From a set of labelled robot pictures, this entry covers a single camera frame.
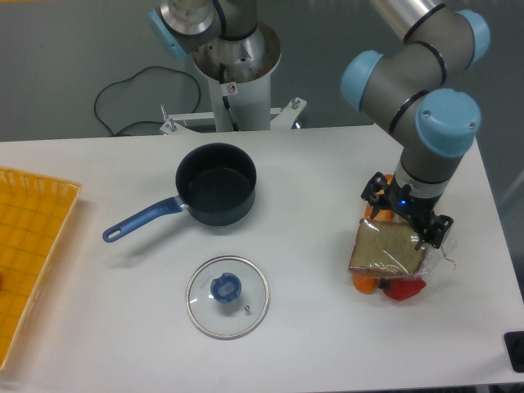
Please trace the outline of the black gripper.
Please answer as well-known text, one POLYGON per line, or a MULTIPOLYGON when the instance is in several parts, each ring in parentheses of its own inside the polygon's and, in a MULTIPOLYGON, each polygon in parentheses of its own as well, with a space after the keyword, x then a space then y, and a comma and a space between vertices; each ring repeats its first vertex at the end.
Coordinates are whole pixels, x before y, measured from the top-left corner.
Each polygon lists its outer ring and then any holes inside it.
POLYGON ((392 219, 393 211, 407 221, 418 235, 415 246, 419 250, 423 244, 440 248, 454 220, 447 215, 436 215, 434 210, 440 196, 420 198, 408 193, 408 188, 391 184, 392 174, 375 173, 366 184, 361 198, 367 202, 364 210, 365 219, 392 219), (380 196, 385 193, 392 210, 378 206, 380 196))

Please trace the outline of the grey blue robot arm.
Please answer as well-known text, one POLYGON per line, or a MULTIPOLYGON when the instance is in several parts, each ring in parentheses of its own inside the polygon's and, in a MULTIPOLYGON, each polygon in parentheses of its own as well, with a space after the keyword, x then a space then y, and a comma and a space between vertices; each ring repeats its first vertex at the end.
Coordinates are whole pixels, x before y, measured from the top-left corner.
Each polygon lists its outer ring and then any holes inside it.
MULTIPOLYGON (((392 56, 366 51, 341 77, 342 96, 403 148, 392 180, 374 175, 362 198, 377 214, 405 219, 419 241, 440 247, 453 221, 436 203, 481 126, 481 111, 466 93, 445 86, 486 54, 490 30, 469 10, 441 1, 376 1, 373 7, 402 39, 392 56)), ((190 56, 207 78, 219 131, 266 130, 270 75, 280 42, 259 21, 254 1, 164 1, 148 19, 176 58, 190 56)))

